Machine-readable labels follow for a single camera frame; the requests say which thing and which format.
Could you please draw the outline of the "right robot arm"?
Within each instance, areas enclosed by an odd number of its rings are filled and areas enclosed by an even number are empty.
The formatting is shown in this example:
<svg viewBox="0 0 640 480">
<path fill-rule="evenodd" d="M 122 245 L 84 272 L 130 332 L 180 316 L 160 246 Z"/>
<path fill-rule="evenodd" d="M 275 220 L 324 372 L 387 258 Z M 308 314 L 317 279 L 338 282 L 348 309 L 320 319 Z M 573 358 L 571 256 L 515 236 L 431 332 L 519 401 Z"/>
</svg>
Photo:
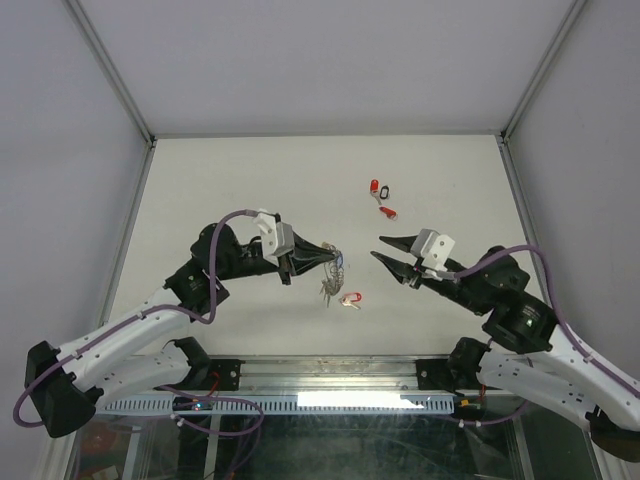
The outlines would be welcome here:
<svg viewBox="0 0 640 480">
<path fill-rule="evenodd" d="M 540 256 L 538 248 L 495 246 L 465 267 L 450 257 L 453 239 L 435 230 L 381 240 L 415 259 L 372 254 L 399 284 L 429 289 L 484 320 L 487 341 L 460 338 L 445 365 L 419 372 L 419 381 L 454 394 L 510 392 L 570 421 L 610 455 L 638 462 L 639 381 L 581 339 L 553 303 L 527 292 L 530 276 L 513 256 Z"/>
</svg>

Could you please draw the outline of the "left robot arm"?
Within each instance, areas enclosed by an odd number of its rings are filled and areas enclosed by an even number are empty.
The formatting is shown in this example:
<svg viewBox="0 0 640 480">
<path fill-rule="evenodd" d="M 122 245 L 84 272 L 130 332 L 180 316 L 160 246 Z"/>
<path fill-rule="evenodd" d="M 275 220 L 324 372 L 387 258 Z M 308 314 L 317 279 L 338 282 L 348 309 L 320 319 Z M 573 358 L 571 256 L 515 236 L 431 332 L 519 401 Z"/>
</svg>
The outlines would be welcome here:
<svg viewBox="0 0 640 480">
<path fill-rule="evenodd" d="M 303 239 L 279 215 L 249 212 L 258 233 L 238 241 L 225 220 L 203 228 L 188 261 L 129 314 L 60 346 L 41 341 L 26 357 L 24 391 L 13 419 L 52 438 L 81 429 L 117 400 L 164 386 L 195 389 L 209 377 L 209 356 L 193 337 L 139 352 L 193 323 L 209 325 L 228 296 L 225 280 L 275 274 L 292 278 L 338 259 L 331 247 Z"/>
</svg>

